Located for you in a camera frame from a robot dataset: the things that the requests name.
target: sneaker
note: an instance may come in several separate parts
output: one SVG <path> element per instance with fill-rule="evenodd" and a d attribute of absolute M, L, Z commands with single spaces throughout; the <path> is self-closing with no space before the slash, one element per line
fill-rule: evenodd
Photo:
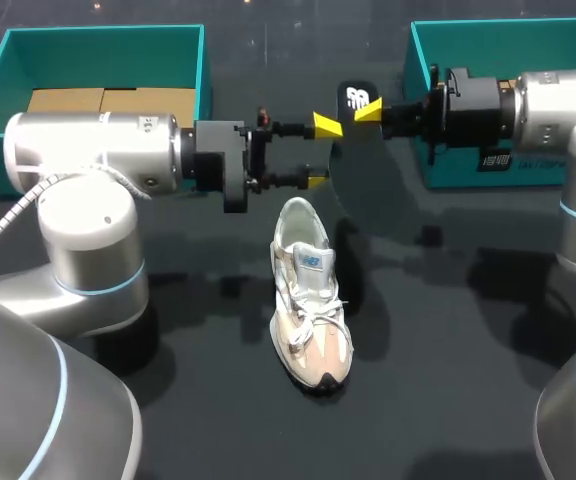
<path fill-rule="evenodd" d="M 337 389 L 353 346 L 335 278 L 335 251 L 315 209 L 303 198 L 279 214 L 270 261 L 277 307 L 270 335 L 286 370 L 308 389 Z"/>

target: new balance logo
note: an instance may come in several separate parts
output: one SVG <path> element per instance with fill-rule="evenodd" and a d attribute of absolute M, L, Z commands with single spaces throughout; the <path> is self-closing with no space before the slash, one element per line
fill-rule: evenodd
<path fill-rule="evenodd" d="M 346 98 L 348 98 L 348 106 L 353 110 L 364 108 L 370 103 L 368 92 L 354 87 L 346 88 Z"/>
<path fill-rule="evenodd" d="M 301 264 L 304 267 L 317 268 L 321 264 L 321 259 L 317 257 L 311 257 L 309 255 L 304 255 L 301 257 Z"/>

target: cardboard box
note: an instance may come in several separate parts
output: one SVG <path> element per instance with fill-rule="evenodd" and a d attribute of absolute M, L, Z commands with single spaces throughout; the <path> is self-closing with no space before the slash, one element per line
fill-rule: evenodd
<path fill-rule="evenodd" d="M 530 71 L 576 69 L 576 18 L 413 22 L 404 67 L 406 100 L 426 95 L 433 64 L 439 65 L 440 81 L 447 68 L 505 80 Z M 563 159 L 513 154 L 506 170 L 480 171 L 485 159 L 479 149 L 439 148 L 430 166 L 428 146 L 420 139 L 414 145 L 430 188 L 561 185 L 565 178 Z"/>
<path fill-rule="evenodd" d="M 25 111 L 173 113 L 209 119 L 203 25 L 21 28 L 0 46 L 0 198 L 18 197 L 3 160 L 4 129 Z"/>
<path fill-rule="evenodd" d="M 195 119 L 194 88 L 62 88 L 35 90 L 28 112 L 172 113 L 181 127 Z"/>

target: white cable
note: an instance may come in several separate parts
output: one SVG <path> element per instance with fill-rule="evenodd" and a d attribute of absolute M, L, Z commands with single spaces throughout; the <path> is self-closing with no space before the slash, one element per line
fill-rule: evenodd
<path fill-rule="evenodd" d="M 108 165 L 102 165 L 99 163 L 81 165 L 75 169 L 69 170 L 68 172 L 52 173 L 45 179 L 41 180 L 37 185 L 32 187 L 15 205 L 13 205 L 13 207 L 10 210 L 8 210 L 8 213 L 6 213 L 6 215 L 4 215 L 3 218 L 0 220 L 0 235 L 5 229 L 7 229 L 12 224 L 12 222 L 14 222 L 19 217 L 19 215 L 26 208 L 32 205 L 32 203 L 35 200 L 37 200 L 42 193 L 44 193 L 54 184 L 72 175 L 85 174 L 87 171 L 90 170 L 107 173 L 108 175 L 113 177 L 117 181 L 117 183 L 119 183 L 122 187 L 128 190 L 136 198 L 141 198 L 143 200 L 152 200 L 150 195 L 139 190 L 135 186 L 135 184 L 128 179 L 128 177 L 126 177 L 124 174 L 122 174 L 113 167 L 110 167 Z"/>

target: shoe tongue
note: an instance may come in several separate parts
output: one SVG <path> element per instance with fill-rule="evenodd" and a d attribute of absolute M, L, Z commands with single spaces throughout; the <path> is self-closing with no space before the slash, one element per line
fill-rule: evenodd
<path fill-rule="evenodd" d="M 293 261 L 299 289 L 320 293 L 330 290 L 330 276 L 335 264 L 335 251 L 315 248 L 307 243 L 293 245 Z"/>

